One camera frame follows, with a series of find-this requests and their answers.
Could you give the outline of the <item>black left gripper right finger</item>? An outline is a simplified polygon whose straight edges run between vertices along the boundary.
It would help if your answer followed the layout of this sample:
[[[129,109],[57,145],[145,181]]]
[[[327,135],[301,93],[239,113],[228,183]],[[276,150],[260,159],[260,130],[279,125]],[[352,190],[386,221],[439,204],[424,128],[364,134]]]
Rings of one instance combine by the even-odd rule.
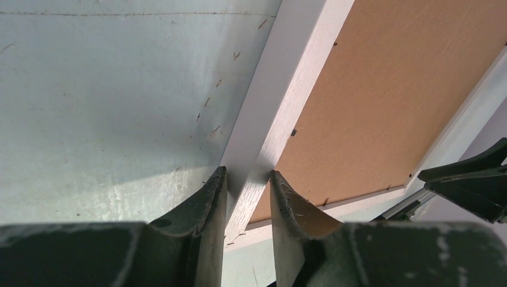
[[[276,286],[505,286],[506,246],[474,222],[340,222],[270,173]]]

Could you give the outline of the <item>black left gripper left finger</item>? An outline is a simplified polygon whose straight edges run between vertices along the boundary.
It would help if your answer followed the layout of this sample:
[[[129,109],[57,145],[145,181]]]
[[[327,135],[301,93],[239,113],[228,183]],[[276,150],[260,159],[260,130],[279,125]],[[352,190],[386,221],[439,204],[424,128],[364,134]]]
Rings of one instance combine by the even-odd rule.
[[[219,286],[227,170],[149,222],[1,227],[2,286]]]

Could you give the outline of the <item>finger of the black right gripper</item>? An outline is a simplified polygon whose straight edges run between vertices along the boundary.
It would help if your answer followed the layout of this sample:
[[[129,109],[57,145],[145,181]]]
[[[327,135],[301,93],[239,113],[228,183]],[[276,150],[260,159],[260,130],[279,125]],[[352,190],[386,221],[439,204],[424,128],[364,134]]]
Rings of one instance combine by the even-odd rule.
[[[486,222],[506,222],[506,175],[442,179],[424,187]]]
[[[429,182],[440,178],[479,172],[499,167],[505,159],[506,138],[501,138],[489,149],[474,157],[452,164],[422,170],[417,178],[423,182]]]

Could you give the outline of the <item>brown backing board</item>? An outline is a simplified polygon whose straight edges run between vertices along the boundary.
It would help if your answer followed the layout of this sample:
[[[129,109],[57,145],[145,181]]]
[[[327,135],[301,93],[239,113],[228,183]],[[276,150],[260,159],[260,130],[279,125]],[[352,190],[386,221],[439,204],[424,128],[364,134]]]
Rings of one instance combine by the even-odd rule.
[[[276,169],[316,206],[403,185],[506,44],[506,1],[356,1]]]

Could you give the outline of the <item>white picture frame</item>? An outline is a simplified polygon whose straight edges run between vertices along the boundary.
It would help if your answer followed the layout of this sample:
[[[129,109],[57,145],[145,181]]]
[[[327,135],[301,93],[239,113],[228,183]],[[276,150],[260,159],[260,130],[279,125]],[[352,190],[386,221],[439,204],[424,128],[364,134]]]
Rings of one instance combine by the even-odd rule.
[[[353,6],[352,1],[283,1],[221,164],[229,172],[224,248],[271,238],[270,221],[250,218]],[[506,48],[496,54],[416,171],[459,159],[504,101]]]

